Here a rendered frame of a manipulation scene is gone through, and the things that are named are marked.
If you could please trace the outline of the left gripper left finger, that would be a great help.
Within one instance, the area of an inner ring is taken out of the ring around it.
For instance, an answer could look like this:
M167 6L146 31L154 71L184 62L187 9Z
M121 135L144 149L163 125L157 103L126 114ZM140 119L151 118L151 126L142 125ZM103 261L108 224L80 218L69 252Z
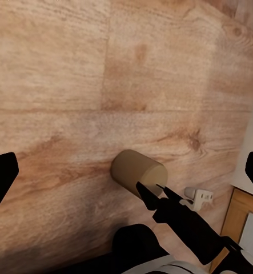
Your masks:
M19 173L14 152L0 155L0 203Z

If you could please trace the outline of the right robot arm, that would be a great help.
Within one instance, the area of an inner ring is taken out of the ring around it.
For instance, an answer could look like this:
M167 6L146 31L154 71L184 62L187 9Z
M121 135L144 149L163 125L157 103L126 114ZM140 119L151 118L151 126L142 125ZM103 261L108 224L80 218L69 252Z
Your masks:
M212 274L253 274L253 256L242 249L232 238L219 236L197 211L203 202L211 202L213 191L186 187L183 199L168 187L163 190L168 198L158 198L143 184L136 188L146 207L155 211L152 218L157 223L167 223L177 236L199 258L203 265L210 263L224 247L228 255Z

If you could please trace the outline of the pillar candle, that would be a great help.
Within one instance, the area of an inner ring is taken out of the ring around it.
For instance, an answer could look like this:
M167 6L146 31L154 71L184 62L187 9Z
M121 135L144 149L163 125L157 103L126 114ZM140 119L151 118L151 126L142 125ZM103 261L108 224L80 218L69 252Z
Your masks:
M142 201L136 188L138 182L158 197L165 190L168 181L168 171L162 163L132 149L125 150L117 156L111 174L115 182Z

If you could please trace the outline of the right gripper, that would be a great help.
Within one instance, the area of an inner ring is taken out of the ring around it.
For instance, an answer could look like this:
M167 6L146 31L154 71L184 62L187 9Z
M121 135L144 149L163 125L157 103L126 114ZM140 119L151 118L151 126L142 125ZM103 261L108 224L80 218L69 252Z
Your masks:
M167 223L187 247L190 239L201 228L209 226L208 222L196 211L191 211L186 205L181 205L180 200L184 199L168 187L163 190L168 198L161 199L140 182L136 184L136 188L146 207L150 211L156 210L152 218L157 223Z

